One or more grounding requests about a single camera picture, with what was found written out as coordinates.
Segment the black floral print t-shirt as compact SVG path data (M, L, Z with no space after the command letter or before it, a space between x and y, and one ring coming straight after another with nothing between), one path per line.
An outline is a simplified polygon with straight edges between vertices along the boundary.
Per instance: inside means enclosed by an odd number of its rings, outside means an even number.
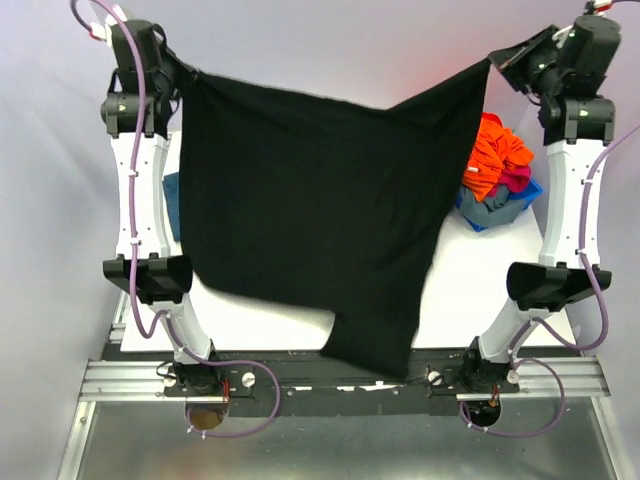
M179 218L200 282L332 312L325 357L405 377L489 71L481 60L387 109L197 73Z

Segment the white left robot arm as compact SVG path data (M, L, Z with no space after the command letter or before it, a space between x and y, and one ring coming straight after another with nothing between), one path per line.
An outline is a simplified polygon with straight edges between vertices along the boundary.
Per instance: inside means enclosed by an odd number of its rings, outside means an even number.
M110 15L106 42L116 68L101 117L116 160L120 225L116 254L104 261L103 274L129 295L142 338L151 339L157 329L169 336L173 360L164 377L171 386L181 393L215 395L225 382L190 299L192 263L172 254L165 228L168 124L179 101L181 65L163 29L149 21Z

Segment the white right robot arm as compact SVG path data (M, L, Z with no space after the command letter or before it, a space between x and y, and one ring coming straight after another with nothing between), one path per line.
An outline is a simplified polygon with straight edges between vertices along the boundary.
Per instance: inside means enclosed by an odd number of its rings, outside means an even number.
M509 380L516 353L537 326L568 304L600 298L611 284L600 267L597 221L616 107L598 90L620 43L620 25L589 7L567 27L551 25L488 56L513 90L538 101L549 205L538 261L511 264L506 304L462 356L457 380L470 392Z

